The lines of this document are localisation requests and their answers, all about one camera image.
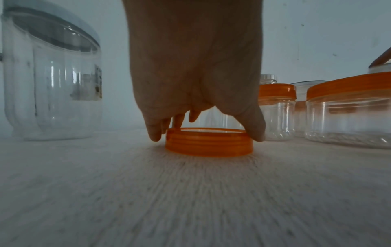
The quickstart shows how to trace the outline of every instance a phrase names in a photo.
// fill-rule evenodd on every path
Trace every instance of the wall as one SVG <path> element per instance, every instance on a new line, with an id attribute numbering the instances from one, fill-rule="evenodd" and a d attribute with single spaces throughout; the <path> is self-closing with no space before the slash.
<path id="1" fill-rule="evenodd" d="M 131 87 L 121 1 L 50 1 L 82 17 L 100 34 L 102 129 L 143 127 Z M 391 46 L 390 9 L 389 0 L 265 0 L 262 72 L 276 74 L 281 83 L 366 73 L 368 65 Z M 8 136 L 10 131 L 1 111 L 0 136 Z"/>

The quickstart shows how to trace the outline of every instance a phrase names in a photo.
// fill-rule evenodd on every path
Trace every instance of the plastic jar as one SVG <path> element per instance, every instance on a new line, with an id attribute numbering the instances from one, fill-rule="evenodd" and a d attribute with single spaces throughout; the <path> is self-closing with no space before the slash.
<path id="1" fill-rule="evenodd" d="M 253 152 L 253 140 L 237 120 L 216 107 L 203 111 L 194 123 L 185 119 L 166 132 L 167 150 L 203 157 L 235 157 Z"/>
<path id="2" fill-rule="evenodd" d="M 266 122 L 266 141 L 285 141 L 294 137 L 296 90 L 290 84 L 259 86 L 258 104 Z"/>
<path id="3" fill-rule="evenodd" d="M 310 88 L 305 137 L 318 142 L 391 148 L 391 72 Z"/>
<path id="4" fill-rule="evenodd" d="M 261 78 L 259 80 L 260 85 L 276 84 L 276 83 L 277 83 L 277 76 L 273 74 L 261 74 Z"/>
<path id="5" fill-rule="evenodd" d="M 101 119 L 101 48 L 96 32 L 42 0 L 4 0 L 5 112 L 26 140 L 92 135 Z"/>
<path id="6" fill-rule="evenodd" d="M 307 90 L 315 85 L 326 81 L 302 81 L 292 83 L 296 87 L 296 105 L 294 107 L 294 131 L 296 137 L 304 137 L 305 126 L 307 124 Z"/>

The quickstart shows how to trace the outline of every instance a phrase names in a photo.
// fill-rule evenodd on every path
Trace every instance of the human hand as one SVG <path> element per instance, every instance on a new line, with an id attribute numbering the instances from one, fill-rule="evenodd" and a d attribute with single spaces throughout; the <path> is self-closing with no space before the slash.
<path id="1" fill-rule="evenodd" d="M 262 0 L 123 0 L 130 29 L 133 91 L 148 134 L 194 122 L 216 106 L 256 141 Z"/>

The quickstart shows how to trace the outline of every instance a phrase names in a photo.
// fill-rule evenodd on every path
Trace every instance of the white table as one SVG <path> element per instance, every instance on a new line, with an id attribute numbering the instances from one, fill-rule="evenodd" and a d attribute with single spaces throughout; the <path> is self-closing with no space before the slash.
<path id="1" fill-rule="evenodd" d="M 0 246 L 391 246 L 391 151 L 188 157 L 145 131 L 0 140 Z"/>

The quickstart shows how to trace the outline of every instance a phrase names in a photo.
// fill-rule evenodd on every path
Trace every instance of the table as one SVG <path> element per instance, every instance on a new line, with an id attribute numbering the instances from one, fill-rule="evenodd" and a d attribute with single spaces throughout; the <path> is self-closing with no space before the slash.
<path id="1" fill-rule="evenodd" d="M 391 246 L 391 151 L 189 157 L 145 130 L 0 140 L 0 246 Z"/>

